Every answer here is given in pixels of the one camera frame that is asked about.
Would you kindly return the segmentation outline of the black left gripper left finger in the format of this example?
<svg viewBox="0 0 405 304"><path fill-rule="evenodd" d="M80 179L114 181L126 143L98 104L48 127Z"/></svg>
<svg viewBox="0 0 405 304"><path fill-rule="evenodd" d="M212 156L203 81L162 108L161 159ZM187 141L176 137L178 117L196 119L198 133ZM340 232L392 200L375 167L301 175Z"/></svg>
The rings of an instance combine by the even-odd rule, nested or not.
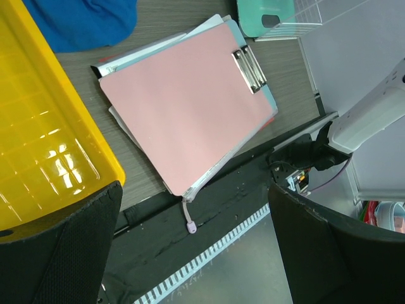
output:
<svg viewBox="0 0 405 304"><path fill-rule="evenodd" d="M1 229L1 303L96 303L123 189Z"/></svg>

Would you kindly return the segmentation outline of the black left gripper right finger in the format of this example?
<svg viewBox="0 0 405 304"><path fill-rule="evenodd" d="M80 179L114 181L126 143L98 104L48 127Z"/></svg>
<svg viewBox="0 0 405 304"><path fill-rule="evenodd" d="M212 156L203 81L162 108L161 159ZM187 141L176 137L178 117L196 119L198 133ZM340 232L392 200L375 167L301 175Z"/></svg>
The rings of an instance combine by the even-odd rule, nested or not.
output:
<svg viewBox="0 0 405 304"><path fill-rule="evenodd" d="M272 184L270 213L294 303L404 303L404 235Z"/></svg>

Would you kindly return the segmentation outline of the blue tank top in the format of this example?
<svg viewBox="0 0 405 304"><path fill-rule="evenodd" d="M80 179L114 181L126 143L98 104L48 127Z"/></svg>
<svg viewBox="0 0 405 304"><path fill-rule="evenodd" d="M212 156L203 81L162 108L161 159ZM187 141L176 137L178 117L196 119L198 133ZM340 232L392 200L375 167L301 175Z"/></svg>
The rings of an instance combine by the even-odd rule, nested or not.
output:
<svg viewBox="0 0 405 304"><path fill-rule="evenodd" d="M137 24L135 0L23 3L55 53L115 46L128 38Z"/></svg>

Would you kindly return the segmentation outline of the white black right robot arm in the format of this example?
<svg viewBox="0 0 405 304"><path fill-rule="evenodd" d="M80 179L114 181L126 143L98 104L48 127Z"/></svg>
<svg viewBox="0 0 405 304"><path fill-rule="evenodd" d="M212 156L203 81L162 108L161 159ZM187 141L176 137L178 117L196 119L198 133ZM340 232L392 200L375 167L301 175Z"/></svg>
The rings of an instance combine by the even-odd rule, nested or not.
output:
<svg viewBox="0 0 405 304"><path fill-rule="evenodd" d="M271 169L329 169L351 158L371 137L404 116L404 60L342 116L323 125L314 141L293 142L270 154Z"/></svg>

